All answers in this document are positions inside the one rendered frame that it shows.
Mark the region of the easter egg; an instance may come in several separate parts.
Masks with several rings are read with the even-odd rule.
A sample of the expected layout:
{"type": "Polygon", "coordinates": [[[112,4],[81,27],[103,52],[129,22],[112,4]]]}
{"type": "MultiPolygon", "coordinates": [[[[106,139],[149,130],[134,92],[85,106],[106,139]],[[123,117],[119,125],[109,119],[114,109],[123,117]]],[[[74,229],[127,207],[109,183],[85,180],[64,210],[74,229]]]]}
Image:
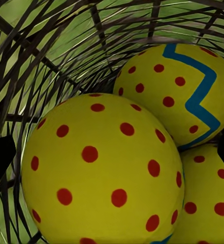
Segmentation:
{"type": "Polygon", "coordinates": [[[167,244],[224,244],[224,162],[217,150],[211,142],[179,151],[185,198],[167,244]]]}
{"type": "Polygon", "coordinates": [[[178,151],[224,130],[224,57],[200,45],[162,44],[136,53],[120,70],[112,95],[150,111],[178,151]]]}
{"type": "Polygon", "coordinates": [[[50,244],[167,244],[185,179],[163,124],[122,96],[89,93],[52,108],[25,145],[26,209],[50,244]]]}

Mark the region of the wicker basket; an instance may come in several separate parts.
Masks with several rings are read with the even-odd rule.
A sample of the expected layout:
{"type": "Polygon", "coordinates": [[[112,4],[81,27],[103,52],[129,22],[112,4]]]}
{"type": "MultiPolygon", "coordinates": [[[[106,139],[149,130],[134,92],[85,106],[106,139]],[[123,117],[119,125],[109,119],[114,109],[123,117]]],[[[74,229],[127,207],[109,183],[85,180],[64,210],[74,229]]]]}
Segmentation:
{"type": "MultiPolygon", "coordinates": [[[[0,0],[0,8],[4,5],[10,3],[12,0],[0,0]]],[[[214,24],[215,20],[217,18],[224,19],[224,0],[188,0],[189,2],[196,2],[204,5],[208,5],[210,7],[208,8],[202,8],[198,10],[190,10],[189,12],[170,15],[167,17],[158,17],[159,14],[159,8],[165,7],[165,6],[171,6],[175,4],[169,4],[169,5],[161,5],[162,1],[166,0],[133,0],[130,3],[126,3],[123,5],[113,6],[113,7],[105,7],[103,9],[97,9],[97,4],[99,4],[103,0],[67,0],[62,5],[56,7],[54,10],[50,11],[46,15],[45,12],[48,10],[48,8],[52,5],[54,0],[33,0],[29,8],[26,10],[26,12],[18,17],[15,21],[18,19],[19,22],[15,27],[12,27],[11,24],[6,22],[4,18],[0,16],[0,35],[1,32],[5,33],[7,35],[7,38],[2,42],[0,45],[0,55],[2,54],[2,58],[0,61],[0,92],[4,88],[5,84],[10,80],[7,93],[3,100],[0,102],[0,138],[2,137],[2,130],[5,124],[5,121],[7,121],[7,135],[12,135],[13,130],[15,127],[15,134],[16,134],[16,155],[14,159],[11,161],[11,180],[7,181],[6,172],[4,173],[3,177],[0,180],[0,199],[3,204],[3,210],[4,210],[4,218],[5,218],[5,226],[6,226],[6,233],[7,233],[7,244],[11,244],[11,237],[10,237],[10,222],[14,229],[14,232],[17,236],[17,244],[22,244],[19,239],[19,229],[18,229],[18,215],[30,237],[30,240],[27,244],[36,244],[36,242],[39,239],[42,239],[46,244],[50,244],[46,239],[44,239],[44,236],[41,234],[41,232],[38,230],[38,232],[32,237],[30,230],[28,229],[25,217],[23,215],[20,203],[19,203],[19,191],[21,191],[21,184],[22,184],[22,175],[21,175],[21,164],[23,160],[25,145],[27,143],[27,137],[30,130],[30,127],[32,131],[34,131],[34,123],[40,122],[42,119],[43,110],[48,104],[49,101],[51,101],[52,96],[58,90],[58,95],[56,99],[55,106],[59,105],[60,103],[64,102],[65,100],[68,100],[72,97],[76,97],[77,95],[83,95],[83,94],[89,94],[89,93],[108,93],[111,94],[113,92],[114,82],[116,81],[116,78],[122,69],[122,67],[127,63],[126,60],[131,59],[133,56],[136,55],[136,53],[142,52],[148,48],[154,47],[151,44],[187,44],[187,45],[199,45],[198,42],[200,39],[205,39],[214,47],[209,47],[205,45],[201,45],[202,47],[205,47],[211,51],[218,50],[221,52],[224,52],[224,49],[220,46],[216,45],[212,41],[215,41],[213,39],[207,39],[204,37],[205,34],[212,35],[219,37],[220,39],[224,40],[224,34],[217,32],[215,29],[212,28],[212,26],[220,27],[224,30],[224,25],[214,24]],[[38,14],[38,16],[34,19],[34,21],[28,25],[26,28],[22,29],[20,28],[23,26],[24,22],[28,18],[29,14],[36,9],[37,7],[41,6],[45,2],[49,1],[46,6],[42,9],[42,11],[38,14]],[[111,17],[121,14],[121,11],[129,8],[130,6],[135,5],[142,5],[142,4],[148,4],[152,3],[152,7],[148,8],[140,8],[138,10],[128,11],[131,12],[128,15],[125,15],[122,18],[107,21],[111,17]],[[65,15],[61,19],[59,17],[63,13],[63,11],[74,5],[73,9],[70,11],[69,14],[65,15]],[[113,14],[106,16],[104,18],[99,16],[99,12],[102,10],[108,10],[108,9],[115,9],[120,8],[118,11],[114,12],[113,14]],[[66,27],[71,23],[71,21],[78,16],[79,14],[85,12],[88,10],[88,12],[91,13],[92,20],[94,21],[94,26],[86,30],[85,32],[82,32],[80,35],[76,36],[74,39],[76,39],[89,31],[89,33],[85,36],[85,38],[77,45],[73,45],[70,50],[68,50],[66,53],[62,54],[61,56],[57,57],[53,61],[50,61],[46,56],[49,50],[52,48],[52,46],[55,44],[55,42],[58,40],[58,38],[61,37],[61,34],[66,29],[66,27]],[[147,10],[152,9],[151,17],[144,17],[147,14],[140,16],[140,17],[131,17],[132,14],[136,13],[137,11],[141,10],[147,10]],[[214,13],[209,13],[206,11],[216,10],[214,13]],[[158,22],[159,20],[169,19],[169,18],[179,18],[180,16],[190,15],[190,14],[196,14],[196,13],[202,13],[205,15],[211,16],[209,22],[204,21],[198,21],[198,19],[202,18],[195,18],[195,19],[187,19],[182,18],[182,20],[178,21],[169,21],[169,22],[158,22]],[[30,31],[37,26],[38,24],[44,22],[45,20],[50,20],[46,23],[46,25],[35,34],[31,35],[27,38],[27,35],[30,33],[30,31]],[[140,23],[140,22],[148,22],[150,21],[150,24],[148,25],[140,25],[138,27],[133,27],[129,29],[125,29],[129,25],[133,23],[140,23]],[[195,21],[195,23],[185,24],[185,25],[177,25],[177,23],[181,22],[187,22],[187,21],[195,21]],[[114,32],[105,34],[104,32],[115,25],[122,25],[118,29],[116,29],[114,32]],[[172,27],[167,28],[161,28],[157,29],[156,27],[164,26],[164,25],[172,25],[172,27]],[[193,26],[199,26],[202,25],[203,28],[196,28],[193,26]],[[54,29],[57,30],[52,35],[50,40],[46,43],[46,45],[41,48],[40,50],[37,49],[37,46],[41,42],[41,40],[46,36],[47,33],[53,31],[54,29]],[[92,34],[91,36],[88,36],[93,29],[96,28],[97,31],[92,34]],[[146,32],[139,32],[131,34],[132,31],[137,30],[144,30],[149,29],[149,31],[146,32]],[[185,28],[189,29],[191,31],[199,32],[196,38],[193,42],[186,42],[183,40],[177,40],[173,38],[168,37],[162,37],[162,36],[156,36],[153,34],[154,31],[165,31],[166,29],[173,29],[173,28],[185,28]],[[117,33],[126,32],[126,34],[122,36],[115,36],[117,33]],[[146,38],[133,38],[131,37],[139,34],[148,33],[148,37],[146,38]],[[88,46],[84,51],[82,51],[77,56],[71,58],[73,54],[77,51],[77,49],[84,43],[88,42],[89,40],[93,39],[94,37],[99,36],[100,38],[95,42],[94,45],[88,46]],[[106,44],[106,41],[113,40],[112,42],[106,44]],[[15,41],[13,47],[12,41],[15,41]],[[128,43],[127,45],[111,51],[113,48],[117,47],[120,44],[128,43]],[[145,43],[144,45],[141,45],[141,47],[129,51],[125,51],[125,49],[129,49],[130,47],[134,46],[136,43],[145,43]],[[102,44],[102,47],[97,49],[96,51],[90,53],[94,47],[96,47],[98,44],[102,44]],[[6,69],[7,61],[10,59],[12,54],[16,51],[16,49],[20,47],[20,51],[17,57],[17,60],[15,64],[12,66],[12,68],[9,70],[9,72],[4,77],[4,72],[6,69]],[[70,51],[75,51],[71,54],[71,56],[68,58],[67,61],[64,61],[70,51]],[[100,51],[104,51],[100,55],[93,57],[91,60],[87,61],[86,63],[76,67],[75,69],[71,70],[74,65],[80,61],[80,63],[87,57],[90,57],[100,51]],[[88,51],[88,52],[87,52],[88,51]],[[81,56],[87,52],[85,57],[81,58],[81,56]],[[79,73],[70,76],[77,70],[81,69],[82,67],[85,67],[90,62],[94,61],[95,59],[101,57],[102,55],[106,55],[105,57],[99,59],[94,64],[90,65],[84,70],[81,70],[79,73]],[[122,57],[114,57],[117,55],[124,55],[122,57]],[[28,68],[25,70],[25,72],[22,74],[22,76],[18,79],[20,67],[24,64],[24,62],[29,58],[30,55],[35,56],[35,59],[33,62],[29,63],[28,68]],[[58,60],[62,56],[64,56],[64,59],[60,64],[57,66],[54,65],[54,61],[58,60]],[[39,70],[40,63],[43,62],[43,67],[39,70]],[[103,65],[108,62],[107,66],[103,67],[103,65]],[[42,71],[42,69],[47,66],[50,68],[50,71],[46,74],[44,74],[42,83],[40,84],[39,88],[34,94],[35,89],[35,83],[38,75],[42,71]],[[61,70],[68,67],[64,72],[61,70]],[[34,72],[34,70],[37,69],[35,78],[31,85],[28,87],[26,92],[23,95],[25,83],[30,77],[30,75],[34,72]],[[39,71],[38,71],[39,70],[39,71]],[[55,72],[56,75],[52,77],[52,73],[55,72]],[[50,76],[50,77],[49,77],[50,76]],[[4,78],[3,78],[4,77],[4,78]],[[49,77],[49,82],[47,88],[44,90],[44,92],[40,96],[41,88],[43,83],[46,81],[46,79],[49,77]],[[54,82],[54,86],[51,89],[51,91],[48,94],[48,89],[51,86],[51,84],[54,82]],[[73,85],[73,89],[71,94],[68,96],[69,90],[71,85],[73,85]],[[28,96],[27,103],[25,106],[18,112],[20,102],[30,89],[30,93],[28,96]],[[8,113],[11,102],[13,98],[16,96],[16,94],[21,90],[21,94],[18,100],[18,103],[11,114],[8,113]],[[33,107],[30,109],[30,104],[32,99],[35,97],[35,95],[38,93],[37,101],[33,105],[33,107]],[[42,97],[45,96],[45,100],[42,103],[41,107],[38,109],[37,113],[35,114],[36,107],[42,97]],[[11,132],[9,131],[9,121],[12,121],[12,128],[11,132]],[[21,128],[19,132],[19,136],[17,135],[17,122],[21,123],[21,128]],[[26,131],[25,125],[26,123],[29,123],[28,130],[25,132],[25,142],[22,147],[22,135],[23,132],[26,131]],[[13,197],[14,197],[14,209],[15,209],[15,222],[16,227],[14,227],[13,222],[9,216],[9,204],[8,204],[8,189],[13,187],[13,197]]],[[[77,39],[77,40],[78,40],[77,39]]],[[[80,64],[79,63],[79,64],[80,64]]],[[[79,65],[78,64],[78,65],[79,65]]],[[[37,126],[36,125],[36,126],[37,126]]],[[[222,134],[224,134],[224,130],[222,131],[222,134]]],[[[219,136],[216,135],[215,137],[215,143],[219,144],[219,136]]],[[[206,143],[211,143],[212,141],[208,140],[206,143]]]]}

